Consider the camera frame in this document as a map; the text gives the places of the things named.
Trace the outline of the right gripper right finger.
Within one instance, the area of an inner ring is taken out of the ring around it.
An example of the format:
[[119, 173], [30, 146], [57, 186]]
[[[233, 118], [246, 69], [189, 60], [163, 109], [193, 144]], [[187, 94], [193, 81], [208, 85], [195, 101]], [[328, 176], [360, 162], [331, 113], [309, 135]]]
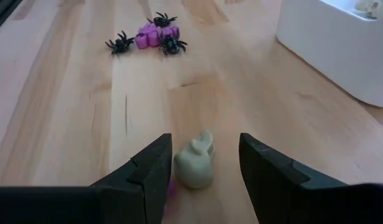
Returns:
[[383, 223], [383, 184], [348, 185], [248, 133], [239, 164], [259, 223]]

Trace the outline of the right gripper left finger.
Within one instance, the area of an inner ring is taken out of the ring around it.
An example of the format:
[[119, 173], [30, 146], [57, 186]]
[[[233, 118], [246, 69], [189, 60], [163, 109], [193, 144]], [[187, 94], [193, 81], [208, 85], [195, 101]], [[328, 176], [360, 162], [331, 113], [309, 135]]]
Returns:
[[171, 170], [165, 133], [89, 186], [0, 187], [0, 223], [160, 223]]

